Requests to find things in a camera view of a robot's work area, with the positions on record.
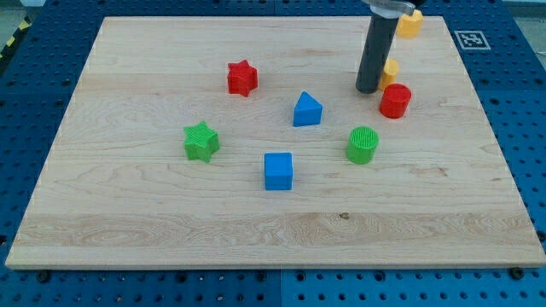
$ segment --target blue pegboard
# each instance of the blue pegboard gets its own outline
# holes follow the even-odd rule
[[[546,235],[546,73],[498,0],[428,1],[455,31],[491,49],[462,60],[531,219]],[[49,0],[0,78],[0,260],[5,261],[104,16],[369,15],[360,0]],[[42,283],[44,277],[49,280]],[[546,305],[546,269],[473,271],[14,272],[0,306]]]

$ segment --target wood grain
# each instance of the wood grain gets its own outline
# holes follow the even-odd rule
[[[395,38],[413,99],[355,90],[369,18],[106,18],[6,264],[12,269],[485,268],[546,257],[441,18]],[[258,68],[248,98],[227,62]],[[292,127],[302,90],[322,123]],[[188,161],[186,125],[221,149]],[[374,160],[345,157],[352,128]],[[293,153],[265,191],[264,153]]]

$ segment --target blue cube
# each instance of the blue cube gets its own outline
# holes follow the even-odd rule
[[[266,153],[264,162],[266,190],[292,189],[293,170],[291,153]]]
[[[321,123],[322,104],[307,92],[301,93],[293,109],[293,126],[318,125]]]

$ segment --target yellow and black tape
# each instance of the yellow and black tape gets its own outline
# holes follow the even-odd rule
[[[8,42],[3,46],[2,51],[0,52],[0,76],[3,75],[8,64],[11,61],[11,58],[14,56],[15,51],[19,48],[20,43],[25,38],[28,30],[32,26],[31,20],[27,17],[19,24],[17,29],[15,29],[14,34],[8,39]]]

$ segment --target green cylinder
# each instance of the green cylinder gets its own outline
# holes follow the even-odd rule
[[[351,131],[349,145],[347,146],[347,158],[355,164],[363,165],[374,158],[375,148],[379,143],[379,136],[375,130],[369,127],[357,127]]]

